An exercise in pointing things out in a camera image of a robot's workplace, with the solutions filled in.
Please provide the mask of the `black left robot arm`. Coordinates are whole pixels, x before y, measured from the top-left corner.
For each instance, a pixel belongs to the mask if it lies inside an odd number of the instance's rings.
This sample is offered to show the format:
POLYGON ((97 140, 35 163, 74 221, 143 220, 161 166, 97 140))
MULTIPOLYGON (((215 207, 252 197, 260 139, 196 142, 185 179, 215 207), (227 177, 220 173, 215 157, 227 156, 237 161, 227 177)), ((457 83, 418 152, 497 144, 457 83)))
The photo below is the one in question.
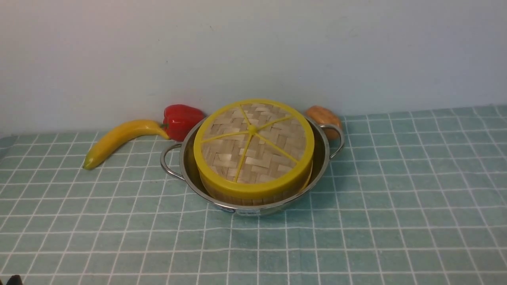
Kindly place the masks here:
POLYGON ((23 285, 23 280, 20 275, 12 275, 6 285, 23 285))

